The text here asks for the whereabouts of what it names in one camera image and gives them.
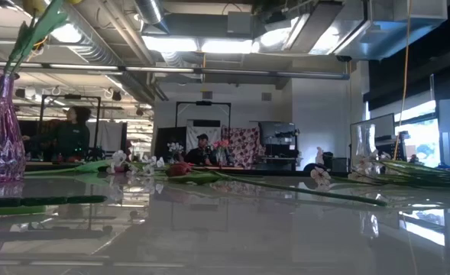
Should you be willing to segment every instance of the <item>person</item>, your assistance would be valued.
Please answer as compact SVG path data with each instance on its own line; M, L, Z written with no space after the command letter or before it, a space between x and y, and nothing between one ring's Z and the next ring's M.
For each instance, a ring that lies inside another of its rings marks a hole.
M184 161L196 165L211 166L211 161L209 160L211 150L208 147L208 135L201 134L197 137L197 139L198 147L190 150L189 153L187 153L187 155L184 157Z
M66 121L57 125L46 134L33 137L23 136L23 141L41 143L57 140L55 156L61 155L64 159L76 156L81 149L86 154L89 149L89 129L86 122L89 120L90 110L86 107L75 106L66 113Z

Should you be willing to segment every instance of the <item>red flower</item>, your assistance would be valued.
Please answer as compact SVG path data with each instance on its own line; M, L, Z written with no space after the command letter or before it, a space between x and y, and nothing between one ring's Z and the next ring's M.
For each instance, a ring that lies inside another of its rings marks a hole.
M191 166L185 162L179 162L170 166L166 171L168 176L185 176L191 173Z

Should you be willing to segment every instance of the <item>green shirt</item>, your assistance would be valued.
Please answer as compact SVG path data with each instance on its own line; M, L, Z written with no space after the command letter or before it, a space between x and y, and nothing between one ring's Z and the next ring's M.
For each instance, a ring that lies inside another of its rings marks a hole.
M31 141L44 142L57 140L56 154L70 157L74 155L74 150L77 148L82 148L82 152L84 154L87 153L89 149L89 136L89 129L86 125L64 121L49 133L32 137Z

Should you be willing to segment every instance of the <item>hanging cable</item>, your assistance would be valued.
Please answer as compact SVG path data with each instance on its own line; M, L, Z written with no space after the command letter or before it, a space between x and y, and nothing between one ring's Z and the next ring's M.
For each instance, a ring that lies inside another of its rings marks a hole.
M405 50L405 73L404 73L404 83L403 83L403 97L401 99L401 112L400 112L400 127L403 121L403 110L405 108L405 98L406 98L406 87L408 81L408 57L410 57L410 28L411 28L411 10L413 6L413 0L408 0L410 2L408 7L408 22L406 23L406 50ZM394 147L394 157L396 160L398 155L398 147L400 145L400 133L397 135L396 146Z

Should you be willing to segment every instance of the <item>pink flower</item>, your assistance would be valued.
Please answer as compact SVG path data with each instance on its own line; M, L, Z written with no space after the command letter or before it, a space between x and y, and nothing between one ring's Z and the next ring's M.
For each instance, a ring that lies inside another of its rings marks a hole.
M330 180L332 179L328 172L319 167L315 167L314 170L311 170L310 176L316 183L325 186L330 185Z

